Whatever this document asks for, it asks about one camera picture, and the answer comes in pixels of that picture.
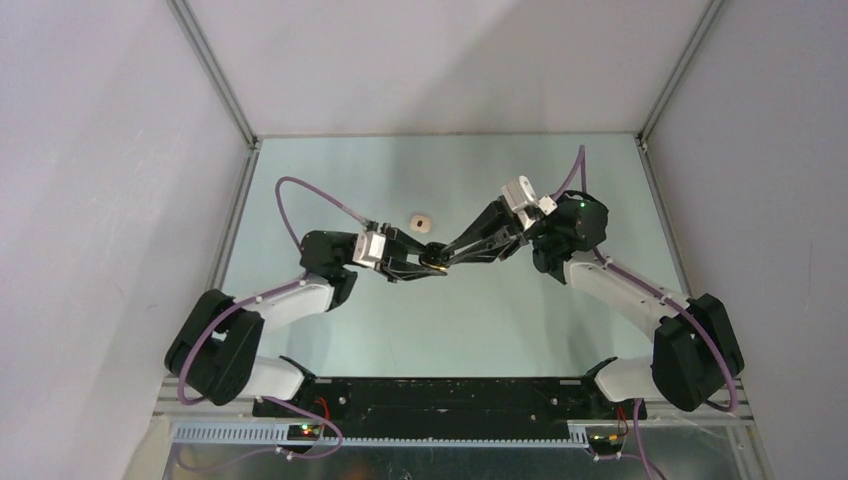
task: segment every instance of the white panel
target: white panel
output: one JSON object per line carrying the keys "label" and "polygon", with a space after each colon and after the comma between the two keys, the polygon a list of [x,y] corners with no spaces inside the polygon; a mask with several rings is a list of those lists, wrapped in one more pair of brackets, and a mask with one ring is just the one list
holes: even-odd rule
{"label": "white panel", "polygon": [[636,131],[707,0],[191,2],[260,134]]}
{"label": "white panel", "polygon": [[165,2],[0,7],[0,465],[120,478],[245,152]]}
{"label": "white panel", "polygon": [[[262,291],[301,270],[277,211],[274,185],[282,175],[404,229],[424,213],[432,229],[415,237],[447,242],[518,175],[540,194],[555,191],[581,143],[589,189],[611,211],[604,250],[679,289],[633,137],[486,135],[265,140],[225,290]],[[284,185],[282,195],[299,237],[359,229],[297,185]],[[545,376],[580,375],[607,357],[651,351],[644,335],[594,297],[538,273],[530,247],[506,262],[458,265],[447,277],[396,285],[351,269],[359,279],[345,304],[267,334],[262,354],[290,355],[323,375]]]}
{"label": "white panel", "polygon": [[649,140],[780,479],[846,478],[848,2],[730,2]]}

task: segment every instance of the floor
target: floor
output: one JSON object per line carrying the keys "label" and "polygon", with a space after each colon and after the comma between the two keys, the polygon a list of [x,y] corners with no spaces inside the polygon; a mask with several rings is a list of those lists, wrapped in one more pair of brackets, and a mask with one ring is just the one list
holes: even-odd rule
{"label": "floor", "polygon": [[[428,215],[432,230],[414,236],[446,242],[515,176],[527,176],[540,193],[556,190],[581,144],[589,192],[610,209],[603,250],[679,289],[633,137],[598,134],[265,140],[224,291],[246,295],[300,273],[277,212],[280,176],[302,178],[409,233],[414,214]],[[298,236],[358,231],[356,222],[299,186],[285,185],[282,197]],[[650,342],[629,322],[538,273],[530,254],[525,247],[503,263],[457,266],[447,277],[401,284],[360,270],[344,305],[266,332],[260,353],[291,356],[320,375],[396,377],[571,376],[610,356],[650,353]]]}

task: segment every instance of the robotic arm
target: robotic arm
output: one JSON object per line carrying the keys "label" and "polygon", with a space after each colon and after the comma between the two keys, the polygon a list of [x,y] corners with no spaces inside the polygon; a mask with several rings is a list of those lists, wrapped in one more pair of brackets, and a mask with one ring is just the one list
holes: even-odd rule
{"label": "robotic arm", "polygon": [[[238,395],[291,399],[304,369],[285,359],[257,357],[259,338],[265,329],[344,303],[357,278],[347,267],[373,270],[393,283],[411,281],[445,276],[460,263],[505,260],[532,244],[537,270],[607,303],[654,343],[652,356],[608,359],[587,373],[606,400],[664,398],[692,411],[725,384],[725,376],[685,317],[694,318],[710,337],[731,376],[744,368],[725,308],[708,294],[691,299],[666,289],[602,254],[597,246],[606,239],[607,214],[607,207],[585,192],[538,197],[521,176],[504,185],[501,196],[448,244],[424,245],[390,224],[373,222],[359,234],[309,232],[301,242],[302,279],[238,304],[219,290],[206,292],[171,345],[165,366],[179,374],[194,347],[187,384],[212,403],[223,405]],[[232,313],[222,318],[228,310]],[[216,321],[219,337],[202,339]]]}

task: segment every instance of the white wall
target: white wall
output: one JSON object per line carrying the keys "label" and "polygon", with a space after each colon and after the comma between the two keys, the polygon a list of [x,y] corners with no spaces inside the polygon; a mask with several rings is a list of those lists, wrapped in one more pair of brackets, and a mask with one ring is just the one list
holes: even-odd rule
{"label": "white wall", "polygon": [[0,6],[0,470],[119,478],[245,150],[166,3]]}
{"label": "white wall", "polygon": [[190,2],[259,134],[635,132],[707,0]]}
{"label": "white wall", "polygon": [[649,140],[780,479],[845,478],[848,3],[731,2]]}

